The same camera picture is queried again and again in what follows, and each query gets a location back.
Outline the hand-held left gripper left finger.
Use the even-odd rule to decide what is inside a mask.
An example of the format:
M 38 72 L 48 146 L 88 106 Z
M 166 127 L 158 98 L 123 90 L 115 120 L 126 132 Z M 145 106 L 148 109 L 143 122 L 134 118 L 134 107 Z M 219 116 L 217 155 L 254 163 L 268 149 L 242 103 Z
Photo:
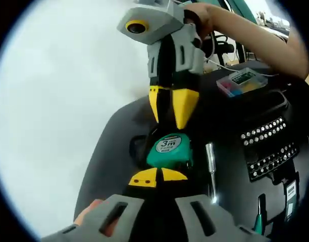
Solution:
M 80 225 L 70 225 L 41 241 L 128 241 L 145 200 L 111 195 L 87 212 Z

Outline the person's right hand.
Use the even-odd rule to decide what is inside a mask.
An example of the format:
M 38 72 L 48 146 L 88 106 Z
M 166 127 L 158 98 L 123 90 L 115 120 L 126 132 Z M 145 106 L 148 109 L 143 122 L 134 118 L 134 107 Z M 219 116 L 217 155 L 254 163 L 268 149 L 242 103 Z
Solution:
M 199 26 L 197 33 L 202 40 L 214 30 L 211 7 L 214 6 L 207 3 L 191 3 L 184 6 L 185 10 L 191 11 L 199 17 L 200 24 L 197 24 Z

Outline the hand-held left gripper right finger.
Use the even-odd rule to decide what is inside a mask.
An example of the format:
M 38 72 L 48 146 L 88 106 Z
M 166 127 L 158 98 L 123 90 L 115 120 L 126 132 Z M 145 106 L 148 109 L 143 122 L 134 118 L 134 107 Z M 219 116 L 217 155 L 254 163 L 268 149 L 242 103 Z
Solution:
M 158 168 L 158 206 L 174 241 L 268 241 L 252 229 L 235 224 L 234 218 L 183 173 Z

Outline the person's left hand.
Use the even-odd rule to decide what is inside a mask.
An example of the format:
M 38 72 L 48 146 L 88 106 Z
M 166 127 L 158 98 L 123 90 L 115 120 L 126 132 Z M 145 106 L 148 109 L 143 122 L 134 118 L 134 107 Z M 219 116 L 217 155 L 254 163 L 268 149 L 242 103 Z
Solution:
M 96 208 L 99 204 L 103 202 L 102 199 L 95 199 L 89 206 L 87 206 L 83 211 L 77 216 L 77 218 L 74 220 L 74 224 L 81 225 L 83 222 L 83 219 L 87 213 L 92 211 L 94 208 Z

